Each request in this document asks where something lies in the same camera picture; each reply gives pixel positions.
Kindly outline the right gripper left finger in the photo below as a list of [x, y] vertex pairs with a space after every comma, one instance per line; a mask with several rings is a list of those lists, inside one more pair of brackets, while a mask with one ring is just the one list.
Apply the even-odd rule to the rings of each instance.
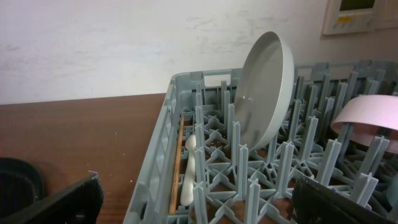
[[99, 176], [92, 173], [56, 194], [2, 218], [1, 223], [96, 223], [103, 202]]

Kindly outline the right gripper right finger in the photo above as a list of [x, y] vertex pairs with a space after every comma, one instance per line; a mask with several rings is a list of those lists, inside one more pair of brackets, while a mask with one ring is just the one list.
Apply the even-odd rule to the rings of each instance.
[[331, 189], [301, 176], [292, 192], [298, 224], [393, 224]]

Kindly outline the wooden chopstick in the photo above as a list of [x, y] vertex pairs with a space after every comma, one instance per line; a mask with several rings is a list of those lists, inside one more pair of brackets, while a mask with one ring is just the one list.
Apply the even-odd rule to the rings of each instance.
[[174, 177], [172, 182], [172, 191], [170, 196], [170, 207], [169, 214], [175, 215], [177, 208], [177, 198], [178, 198], [178, 183], [180, 175], [180, 161], [181, 161], [181, 151], [182, 151], [182, 141], [183, 141], [183, 130], [184, 130], [184, 115], [181, 115], [180, 127], [178, 132], [176, 156], [175, 156], [175, 167], [174, 167]]

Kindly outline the white plastic fork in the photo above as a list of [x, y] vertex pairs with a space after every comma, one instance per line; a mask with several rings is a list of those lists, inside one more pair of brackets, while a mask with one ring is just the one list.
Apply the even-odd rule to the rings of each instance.
[[193, 202], [193, 181], [195, 180], [195, 148], [196, 136], [192, 134], [185, 142], [185, 148], [189, 151], [188, 163], [182, 185], [180, 203], [184, 207], [189, 206]]

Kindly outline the pink bowl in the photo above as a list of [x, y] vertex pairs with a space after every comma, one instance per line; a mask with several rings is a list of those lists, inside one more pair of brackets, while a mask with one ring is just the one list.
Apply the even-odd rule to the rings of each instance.
[[379, 128], [390, 129], [387, 152], [397, 153], [397, 97], [363, 95], [350, 100], [331, 123], [340, 133], [344, 124], [354, 126], [351, 140], [369, 146]]

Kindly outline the grey plate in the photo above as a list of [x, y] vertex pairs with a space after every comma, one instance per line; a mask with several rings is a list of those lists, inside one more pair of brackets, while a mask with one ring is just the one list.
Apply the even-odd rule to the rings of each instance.
[[290, 47], [275, 32], [262, 34], [246, 58], [234, 99], [242, 145], [259, 149], [278, 133], [290, 105], [294, 80]]

